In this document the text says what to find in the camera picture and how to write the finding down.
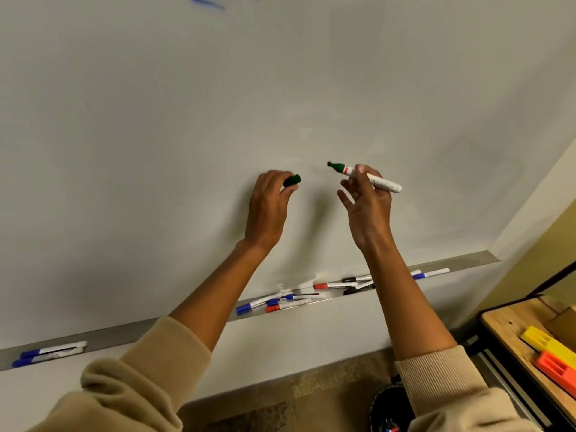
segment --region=sleeve cuff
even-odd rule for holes
[[[396,366],[416,416],[488,387],[462,346],[399,361]]]
[[[196,387],[211,357],[191,330],[162,317],[120,360],[167,392],[177,410]]]

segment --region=hand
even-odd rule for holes
[[[357,165],[356,178],[350,177],[341,182],[355,203],[350,202],[342,189],[338,190],[338,197],[348,211],[352,238],[364,255],[368,251],[394,245],[390,230],[392,196],[385,189],[374,188],[367,173],[382,177],[372,167]]]
[[[285,179],[293,176],[290,171],[270,170],[258,176],[248,210],[244,241],[266,254],[278,243],[288,216],[288,200],[298,185],[284,188]]]

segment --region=cardboard box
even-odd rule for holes
[[[558,341],[576,353],[576,305],[563,310],[544,326]]]

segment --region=patterned carpet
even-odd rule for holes
[[[189,403],[185,432],[368,431],[374,397],[395,374],[391,349]]]

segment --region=green marker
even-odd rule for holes
[[[298,185],[298,183],[300,183],[301,181],[302,179],[300,179],[299,174],[291,175],[284,181],[284,188],[291,187],[292,185]]]
[[[356,169],[353,166],[347,166],[344,165],[343,163],[333,163],[333,162],[328,162],[328,166],[334,168],[339,173],[345,174],[347,176],[350,177],[356,176]],[[378,177],[377,175],[369,173],[367,175],[368,179],[370,179],[370,182],[375,187],[386,189],[386,191],[390,192],[396,192],[397,194],[399,194],[400,191],[402,191],[402,186],[400,186],[398,183],[391,182],[382,177]]]

